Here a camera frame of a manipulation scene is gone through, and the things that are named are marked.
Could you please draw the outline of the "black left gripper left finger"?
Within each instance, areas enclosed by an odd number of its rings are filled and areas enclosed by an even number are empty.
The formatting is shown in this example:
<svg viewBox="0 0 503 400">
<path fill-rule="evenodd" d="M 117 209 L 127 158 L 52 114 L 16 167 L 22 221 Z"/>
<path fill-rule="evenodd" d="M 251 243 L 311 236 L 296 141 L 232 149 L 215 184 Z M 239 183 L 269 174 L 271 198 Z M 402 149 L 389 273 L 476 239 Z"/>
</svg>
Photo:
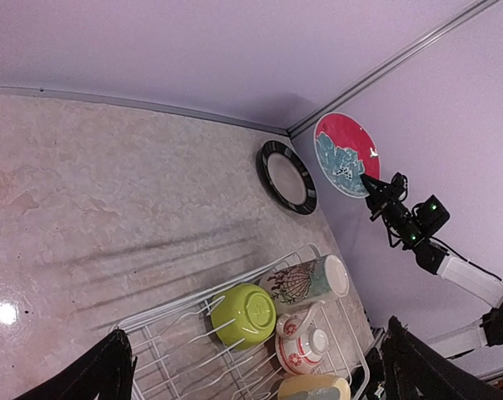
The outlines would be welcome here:
<svg viewBox="0 0 503 400">
<path fill-rule="evenodd" d="M 116 328 L 56 376 L 20 399 L 130 399 L 137 358 Z"/>
</svg>

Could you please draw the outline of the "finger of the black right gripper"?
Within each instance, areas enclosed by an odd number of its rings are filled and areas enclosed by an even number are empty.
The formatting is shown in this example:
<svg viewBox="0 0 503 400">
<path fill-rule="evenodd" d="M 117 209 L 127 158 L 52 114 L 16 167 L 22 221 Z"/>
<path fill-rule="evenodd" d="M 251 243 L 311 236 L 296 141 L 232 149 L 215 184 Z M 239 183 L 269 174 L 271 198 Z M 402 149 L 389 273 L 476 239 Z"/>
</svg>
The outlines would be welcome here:
<svg viewBox="0 0 503 400">
<path fill-rule="evenodd" d="M 370 196 L 380 196 L 383 191 L 387 189 L 386 182 L 382 182 L 381 180 L 369 176 L 365 173 L 361 175 L 361 182 Z"/>
</svg>

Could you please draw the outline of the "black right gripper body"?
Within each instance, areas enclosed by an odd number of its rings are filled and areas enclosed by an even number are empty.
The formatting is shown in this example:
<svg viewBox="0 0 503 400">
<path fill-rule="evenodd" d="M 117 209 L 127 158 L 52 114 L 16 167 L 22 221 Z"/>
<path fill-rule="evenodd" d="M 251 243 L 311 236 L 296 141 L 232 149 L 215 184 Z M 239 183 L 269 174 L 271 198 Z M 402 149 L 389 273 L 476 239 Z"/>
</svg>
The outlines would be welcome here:
<svg viewBox="0 0 503 400">
<path fill-rule="evenodd" d="M 370 220 L 375 222 L 382 217 L 389 223 L 407 223 L 410 219 L 410 211 L 403 204 L 407 193 L 407 177 L 397 172 L 380 196 L 370 196 L 368 193 L 366 205 L 371 212 Z"/>
</svg>

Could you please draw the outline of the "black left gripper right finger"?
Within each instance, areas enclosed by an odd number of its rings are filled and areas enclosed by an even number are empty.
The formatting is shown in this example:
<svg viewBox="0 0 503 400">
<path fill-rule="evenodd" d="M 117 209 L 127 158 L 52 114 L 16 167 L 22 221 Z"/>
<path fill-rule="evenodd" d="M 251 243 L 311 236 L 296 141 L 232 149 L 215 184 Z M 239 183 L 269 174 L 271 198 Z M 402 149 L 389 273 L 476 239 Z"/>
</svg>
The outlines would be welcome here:
<svg viewBox="0 0 503 400">
<path fill-rule="evenodd" d="M 503 391 L 443 358 L 395 316 L 382 343 L 382 362 L 388 399 L 503 399 Z"/>
</svg>

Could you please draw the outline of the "red and teal plate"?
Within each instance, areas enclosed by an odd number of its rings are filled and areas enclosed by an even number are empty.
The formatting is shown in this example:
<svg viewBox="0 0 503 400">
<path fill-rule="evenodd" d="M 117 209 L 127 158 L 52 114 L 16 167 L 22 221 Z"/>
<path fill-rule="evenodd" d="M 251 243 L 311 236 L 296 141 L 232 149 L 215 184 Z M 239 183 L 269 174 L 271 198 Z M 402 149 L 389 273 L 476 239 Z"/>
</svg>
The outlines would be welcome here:
<svg viewBox="0 0 503 400">
<path fill-rule="evenodd" d="M 368 195 L 361 175 L 381 177 L 381 162 L 370 134 L 355 119 L 340 112 L 323 115 L 314 129 L 319 166 L 329 183 L 350 198 Z"/>
</svg>

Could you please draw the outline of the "black rimmed cream plate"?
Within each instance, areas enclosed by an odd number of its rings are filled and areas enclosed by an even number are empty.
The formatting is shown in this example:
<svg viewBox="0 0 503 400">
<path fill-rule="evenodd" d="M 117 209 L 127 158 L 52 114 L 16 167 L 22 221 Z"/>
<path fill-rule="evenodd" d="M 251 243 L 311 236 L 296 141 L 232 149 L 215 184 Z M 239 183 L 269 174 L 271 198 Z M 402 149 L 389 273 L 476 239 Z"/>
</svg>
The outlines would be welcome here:
<svg viewBox="0 0 503 400">
<path fill-rule="evenodd" d="M 301 215 L 315 211 L 317 195 L 311 174 L 286 144 L 265 142 L 256 153 L 256 171 L 265 190 L 284 208 Z"/>
</svg>

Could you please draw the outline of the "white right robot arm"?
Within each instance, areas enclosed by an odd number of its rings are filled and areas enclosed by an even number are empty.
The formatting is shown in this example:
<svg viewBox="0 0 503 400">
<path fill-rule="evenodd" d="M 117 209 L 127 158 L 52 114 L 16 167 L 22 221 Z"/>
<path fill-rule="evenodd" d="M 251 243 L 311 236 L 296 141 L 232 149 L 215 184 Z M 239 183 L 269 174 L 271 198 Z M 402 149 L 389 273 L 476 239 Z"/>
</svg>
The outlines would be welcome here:
<svg viewBox="0 0 503 400">
<path fill-rule="evenodd" d="M 370 220 L 381 219 L 391 248 L 402 245 L 415 254 L 416 264 L 432 275 L 454 283 L 488 304 L 490 311 L 474 322 L 431 339 L 428 346 L 444 358 L 458 358 L 479 348 L 503 345 L 503 278 L 435 237 L 450 219 L 450 213 L 434 195 L 413 208 L 405 206 L 407 177 L 396 173 L 383 182 L 365 173 L 361 182 L 367 190 Z"/>
</svg>

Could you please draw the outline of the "tall white patterned mug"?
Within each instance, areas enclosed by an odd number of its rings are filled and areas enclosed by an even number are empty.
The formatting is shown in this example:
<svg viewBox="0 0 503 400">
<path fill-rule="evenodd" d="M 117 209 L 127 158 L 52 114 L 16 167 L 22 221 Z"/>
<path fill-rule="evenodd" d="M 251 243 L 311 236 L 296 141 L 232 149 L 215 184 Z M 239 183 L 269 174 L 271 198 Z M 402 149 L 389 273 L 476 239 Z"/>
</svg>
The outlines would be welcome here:
<svg viewBox="0 0 503 400">
<path fill-rule="evenodd" d="M 277 314 L 281 315 L 343 298 L 349 292 L 350 281 L 341 259 L 326 255 L 268 272 L 259 286 L 270 295 Z"/>
</svg>

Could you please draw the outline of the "white red patterned bowl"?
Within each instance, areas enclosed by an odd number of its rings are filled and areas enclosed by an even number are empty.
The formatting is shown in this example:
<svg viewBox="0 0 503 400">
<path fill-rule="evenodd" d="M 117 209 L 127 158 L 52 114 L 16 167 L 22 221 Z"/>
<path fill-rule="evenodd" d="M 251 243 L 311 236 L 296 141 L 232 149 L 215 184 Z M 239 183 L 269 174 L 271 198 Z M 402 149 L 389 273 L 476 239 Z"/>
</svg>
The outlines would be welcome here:
<svg viewBox="0 0 503 400">
<path fill-rule="evenodd" d="M 316 372 L 330 349 L 327 333 L 313 319 L 303 331 L 296 334 L 302 321 L 302 315 L 281 315 L 277 321 L 280 330 L 276 330 L 275 336 L 276 356 L 290 375 Z"/>
</svg>

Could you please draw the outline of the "pale yellow mug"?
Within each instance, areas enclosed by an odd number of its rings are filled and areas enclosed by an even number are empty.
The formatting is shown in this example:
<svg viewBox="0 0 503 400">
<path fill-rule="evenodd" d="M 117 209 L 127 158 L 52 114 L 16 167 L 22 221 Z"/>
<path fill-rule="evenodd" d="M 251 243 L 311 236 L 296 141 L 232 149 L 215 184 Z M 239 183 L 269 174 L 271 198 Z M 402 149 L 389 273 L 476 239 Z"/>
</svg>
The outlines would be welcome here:
<svg viewBox="0 0 503 400">
<path fill-rule="evenodd" d="M 331 374 L 304 374 L 281 382 L 278 399 L 350 399 L 351 388 L 343 377 Z"/>
</svg>

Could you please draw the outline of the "lime green bowl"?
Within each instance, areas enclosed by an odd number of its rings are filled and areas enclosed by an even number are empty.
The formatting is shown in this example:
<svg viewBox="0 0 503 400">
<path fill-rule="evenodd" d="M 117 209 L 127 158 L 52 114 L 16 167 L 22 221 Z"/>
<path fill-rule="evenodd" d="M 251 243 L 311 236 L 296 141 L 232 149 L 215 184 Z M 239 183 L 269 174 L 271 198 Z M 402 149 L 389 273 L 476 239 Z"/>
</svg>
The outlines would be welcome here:
<svg viewBox="0 0 503 400">
<path fill-rule="evenodd" d="M 276 309 L 269 294 L 241 283 L 212 298 L 211 323 L 221 342 L 244 351 L 268 339 L 276 326 Z"/>
</svg>

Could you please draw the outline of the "right aluminium corner post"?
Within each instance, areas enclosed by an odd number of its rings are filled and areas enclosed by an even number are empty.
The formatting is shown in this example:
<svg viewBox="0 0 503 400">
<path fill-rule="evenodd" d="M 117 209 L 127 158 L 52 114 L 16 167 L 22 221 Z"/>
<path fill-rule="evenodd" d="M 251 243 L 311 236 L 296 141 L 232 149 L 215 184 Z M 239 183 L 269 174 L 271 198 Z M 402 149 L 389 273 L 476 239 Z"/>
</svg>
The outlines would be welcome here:
<svg viewBox="0 0 503 400">
<path fill-rule="evenodd" d="M 499 3 L 497 0 L 474 1 L 459 12 L 454 13 L 342 89 L 330 102 L 304 117 L 300 122 L 290 126 L 286 130 L 288 137 L 290 139 L 299 137 L 313 124 L 317 123 L 320 117 L 342 107 L 354 97 L 367 90 L 371 85 L 397 70 L 397 68 L 437 43 L 449 33 L 478 17 L 489 8 L 494 7 L 497 3 Z"/>
</svg>

